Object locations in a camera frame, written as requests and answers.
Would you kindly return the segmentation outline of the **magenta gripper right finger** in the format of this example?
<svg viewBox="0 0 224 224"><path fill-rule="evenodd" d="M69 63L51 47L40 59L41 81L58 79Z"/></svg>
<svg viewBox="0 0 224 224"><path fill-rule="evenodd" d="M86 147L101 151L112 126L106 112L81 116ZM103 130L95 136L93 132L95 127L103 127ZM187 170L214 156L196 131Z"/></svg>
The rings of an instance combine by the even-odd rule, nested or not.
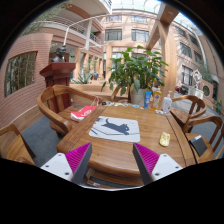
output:
<svg viewBox="0 0 224 224"><path fill-rule="evenodd" d="M133 155L144 185L182 169L168 154L157 154L138 143L133 144Z"/></svg>

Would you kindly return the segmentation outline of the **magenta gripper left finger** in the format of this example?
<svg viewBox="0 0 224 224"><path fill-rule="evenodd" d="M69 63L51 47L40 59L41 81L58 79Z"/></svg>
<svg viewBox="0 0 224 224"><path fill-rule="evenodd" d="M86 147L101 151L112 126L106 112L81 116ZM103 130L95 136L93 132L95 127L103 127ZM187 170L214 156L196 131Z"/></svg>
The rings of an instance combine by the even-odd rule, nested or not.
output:
<svg viewBox="0 0 224 224"><path fill-rule="evenodd" d="M57 153L42 166L42 169L65 180L80 185L91 154L92 143L89 142L73 149L67 154Z"/></svg>

